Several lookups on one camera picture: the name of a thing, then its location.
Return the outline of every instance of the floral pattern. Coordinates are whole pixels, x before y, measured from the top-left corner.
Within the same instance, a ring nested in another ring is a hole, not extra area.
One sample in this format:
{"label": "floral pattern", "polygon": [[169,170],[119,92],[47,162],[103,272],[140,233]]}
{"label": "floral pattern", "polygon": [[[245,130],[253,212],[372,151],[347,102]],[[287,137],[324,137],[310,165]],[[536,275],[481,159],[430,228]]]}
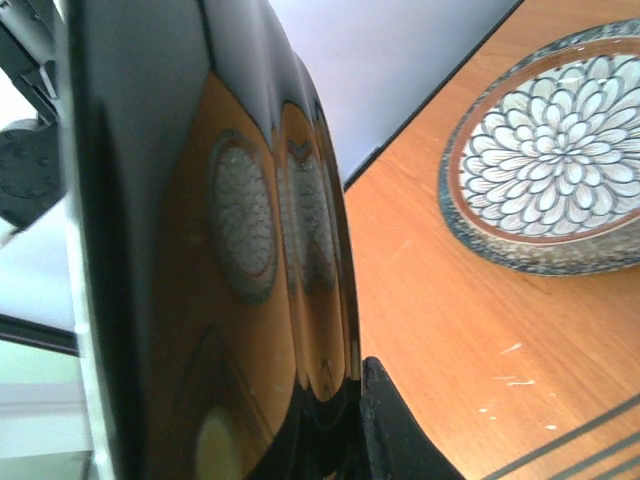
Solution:
{"label": "floral pattern", "polygon": [[584,234],[640,208],[640,59],[568,63],[506,94],[473,129],[462,196],[523,237]]}
{"label": "floral pattern", "polygon": [[276,273],[271,196],[257,148],[235,131],[211,155],[208,190],[213,237],[235,292],[249,303],[270,294]]}
{"label": "floral pattern", "polygon": [[288,166],[295,202],[296,249],[304,272],[305,288],[317,278],[333,286],[335,250],[331,217],[322,172],[310,143],[289,143]]}

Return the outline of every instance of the white scratch mark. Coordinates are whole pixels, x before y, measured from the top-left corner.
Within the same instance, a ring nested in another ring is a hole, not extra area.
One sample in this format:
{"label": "white scratch mark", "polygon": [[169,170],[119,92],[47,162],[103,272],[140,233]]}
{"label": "white scratch mark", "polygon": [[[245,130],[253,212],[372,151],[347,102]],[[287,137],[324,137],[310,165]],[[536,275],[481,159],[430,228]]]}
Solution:
{"label": "white scratch mark", "polygon": [[526,382],[509,382],[507,385],[513,387],[514,385],[533,385],[534,383],[536,383],[535,380],[528,380]]}
{"label": "white scratch mark", "polygon": [[519,349],[522,346],[520,342],[516,343],[513,347],[509,347],[506,350],[500,352],[500,355],[504,355],[505,353],[513,352],[514,350]]}
{"label": "white scratch mark", "polygon": [[393,254],[393,256],[391,257],[391,259],[389,260],[389,263],[393,262],[396,258],[398,258],[400,256],[400,254],[402,253],[403,250],[406,250],[407,248],[409,248],[409,246],[411,245],[411,240],[407,240],[406,242],[404,242],[400,248],[398,249],[398,251],[396,253]]}

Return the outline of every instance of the ceramic plate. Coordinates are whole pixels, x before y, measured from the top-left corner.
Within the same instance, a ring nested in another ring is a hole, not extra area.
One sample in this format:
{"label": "ceramic plate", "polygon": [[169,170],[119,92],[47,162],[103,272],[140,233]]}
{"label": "ceramic plate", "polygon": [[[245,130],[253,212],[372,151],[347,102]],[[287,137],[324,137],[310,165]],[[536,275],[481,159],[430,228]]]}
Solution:
{"label": "ceramic plate", "polygon": [[496,81],[452,136],[440,203],[453,233],[544,275],[640,261],[640,21],[555,42]]}

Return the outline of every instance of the black device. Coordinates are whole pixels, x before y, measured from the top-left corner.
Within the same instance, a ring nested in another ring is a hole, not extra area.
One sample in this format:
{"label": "black device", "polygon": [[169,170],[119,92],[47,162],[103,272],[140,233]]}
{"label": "black device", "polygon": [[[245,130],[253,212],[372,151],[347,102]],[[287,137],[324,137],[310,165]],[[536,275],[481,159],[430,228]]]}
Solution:
{"label": "black device", "polygon": [[361,359],[328,127],[268,2],[52,8],[0,0],[40,112],[3,132],[0,210],[37,220],[62,159],[100,478],[462,478]]}

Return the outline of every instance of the wooden tabletop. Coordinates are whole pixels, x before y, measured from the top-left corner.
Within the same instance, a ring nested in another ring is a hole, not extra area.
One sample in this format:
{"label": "wooden tabletop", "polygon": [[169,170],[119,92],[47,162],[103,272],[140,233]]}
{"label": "wooden tabletop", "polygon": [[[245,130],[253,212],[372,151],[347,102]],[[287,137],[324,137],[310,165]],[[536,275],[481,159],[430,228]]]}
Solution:
{"label": "wooden tabletop", "polygon": [[[469,479],[640,392],[640,269],[541,278],[477,257],[438,208],[445,144],[477,97],[534,50],[639,16],[638,0],[525,0],[347,192],[363,354],[383,361]],[[507,478],[549,478],[639,430],[636,405]],[[638,454],[636,442],[576,478]]]}

